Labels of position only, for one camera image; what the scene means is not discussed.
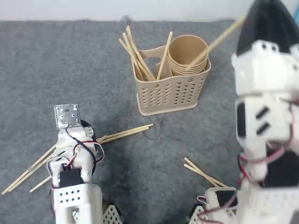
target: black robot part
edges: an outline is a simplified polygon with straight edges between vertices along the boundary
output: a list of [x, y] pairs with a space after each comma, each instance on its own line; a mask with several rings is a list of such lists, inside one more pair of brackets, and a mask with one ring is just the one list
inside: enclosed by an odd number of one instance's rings
[[276, 43], [282, 53], [290, 53], [290, 47], [299, 43], [299, 29], [280, 0], [254, 2], [244, 22], [236, 55], [250, 50], [257, 40]]

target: white wall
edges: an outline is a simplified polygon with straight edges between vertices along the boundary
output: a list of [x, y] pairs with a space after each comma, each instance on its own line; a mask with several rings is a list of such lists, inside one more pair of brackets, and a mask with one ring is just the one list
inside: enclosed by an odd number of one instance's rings
[[[236, 19], [253, 0], [0, 0], [0, 20], [213, 21]], [[283, 0], [293, 14], [298, 0]]]

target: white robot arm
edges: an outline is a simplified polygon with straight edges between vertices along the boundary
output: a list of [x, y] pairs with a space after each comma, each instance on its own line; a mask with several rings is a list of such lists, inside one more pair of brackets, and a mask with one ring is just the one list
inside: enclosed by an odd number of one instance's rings
[[232, 64], [241, 189], [207, 190], [189, 224], [289, 224], [299, 210], [299, 30], [279, 0], [255, 1]]
[[[57, 105], [54, 109], [59, 133], [47, 168], [52, 176], [56, 224], [103, 224], [105, 220], [122, 224], [114, 205], [107, 205], [103, 215], [101, 189], [91, 183], [96, 163], [104, 158], [93, 128], [81, 121], [78, 105]], [[102, 151], [98, 160], [97, 149]]]

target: beige paper cup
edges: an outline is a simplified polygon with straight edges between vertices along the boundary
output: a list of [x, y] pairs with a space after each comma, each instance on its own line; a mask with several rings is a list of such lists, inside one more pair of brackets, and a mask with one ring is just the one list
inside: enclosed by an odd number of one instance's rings
[[168, 51], [172, 72], [175, 75], [193, 75], [203, 71], [208, 61], [208, 54], [188, 71], [186, 68], [207, 47], [203, 39], [194, 35], [182, 35], [173, 39]]

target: utensil holder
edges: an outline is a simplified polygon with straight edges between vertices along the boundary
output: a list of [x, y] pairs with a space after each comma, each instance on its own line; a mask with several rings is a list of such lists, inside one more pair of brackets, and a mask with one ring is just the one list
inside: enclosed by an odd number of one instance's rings
[[[140, 50], [143, 58], [162, 58], [165, 46], [156, 49]], [[172, 76], [168, 59], [165, 61], [161, 79], [157, 81], [141, 81], [134, 64], [133, 73], [137, 87], [137, 102], [140, 114], [149, 116], [158, 113], [190, 109], [197, 105], [198, 97], [205, 79], [212, 67], [208, 60], [205, 69], [196, 75]]]

